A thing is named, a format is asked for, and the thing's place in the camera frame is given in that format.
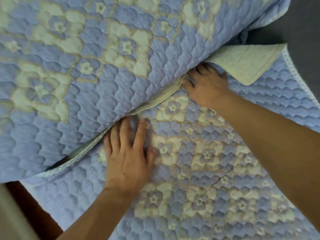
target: quilt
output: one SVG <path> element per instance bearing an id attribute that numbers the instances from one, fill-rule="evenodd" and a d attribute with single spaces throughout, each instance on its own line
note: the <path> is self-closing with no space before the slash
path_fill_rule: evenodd
<path id="1" fill-rule="evenodd" d="M 320 105 L 287 48 L 250 86 L 230 75 L 229 84 L 245 99 L 320 132 Z M 150 183 L 110 239 L 319 239 L 238 133 L 183 88 L 139 116 L 149 119 L 148 136 L 160 154 Z M 68 168 L 22 184 L 66 230 L 102 191 L 105 162 L 100 142 Z"/>
<path id="2" fill-rule="evenodd" d="M 52 168 L 289 3 L 0 0 L 0 182 Z"/>

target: cream fabric underside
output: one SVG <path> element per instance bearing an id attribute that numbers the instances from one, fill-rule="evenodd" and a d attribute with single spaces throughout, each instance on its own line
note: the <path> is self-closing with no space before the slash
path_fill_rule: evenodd
<path id="1" fill-rule="evenodd" d="M 276 45 L 227 45 L 221 47 L 218 51 L 211 54 L 205 62 L 212 62 L 221 66 L 231 76 L 244 85 L 254 83 L 280 56 L 286 48 L 286 44 Z M 173 84 L 160 91 L 154 98 L 137 109 L 131 111 L 126 116 L 137 115 L 144 110 L 151 109 L 162 103 L 168 97 L 179 90 L 182 81 L 188 76 L 185 74 L 179 77 Z M 105 135 L 111 127 L 104 130 L 94 140 L 75 150 L 69 155 L 69 161 L 52 169 L 39 173 L 38 177 L 47 177 L 60 172 L 82 158 L 90 149 L 92 149 Z"/>

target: person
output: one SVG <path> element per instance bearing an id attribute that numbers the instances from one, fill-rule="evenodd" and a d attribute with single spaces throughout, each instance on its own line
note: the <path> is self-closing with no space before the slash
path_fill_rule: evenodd
<path id="1" fill-rule="evenodd" d="M 200 106 L 226 119 L 267 170 L 278 188 L 320 230 L 320 134 L 246 101 L 233 93 L 226 73 L 201 64 L 183 86 Z M 105 187 L 89 209 L 58 239 L 107 239 L 148 182 L 156 150 L 143 151 L 146 122 L 139 122 L 129 141 L 129 118 L 116 123 L 104 137 L 107 156 Z"/>

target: brown wooden surface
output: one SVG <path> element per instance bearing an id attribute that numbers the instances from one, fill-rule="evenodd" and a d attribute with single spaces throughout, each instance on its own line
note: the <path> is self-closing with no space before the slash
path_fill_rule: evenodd
<path id="1" fill-rule="evenodd" d="M 41 240 L 54 240 L 62 234 L 58 224 L 39 206 L 20 182 L 9 182 L 6 186 Z"/>

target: blue fabric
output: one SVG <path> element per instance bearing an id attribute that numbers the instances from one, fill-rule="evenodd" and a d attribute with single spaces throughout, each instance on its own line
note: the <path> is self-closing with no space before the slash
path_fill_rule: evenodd
<path id="1" fill-rule="evenodd" d="M 320 132 L 320 109 L 291 74 L 283 55 L 250 86 L 229 77 L 245 99 Z M 319 239 L 282 195 L 236 131 L 182 89 L 142 112 L 160 152 L 151 182 L 110 239 Z M 22 181 L 66 230 L 102 191 L 102 143 L 50 177 Z"/>
<path id="2" fill-rule="evenodd" d="M 0 0 L 0 182 L 45 171 L 289 2 Z"/>

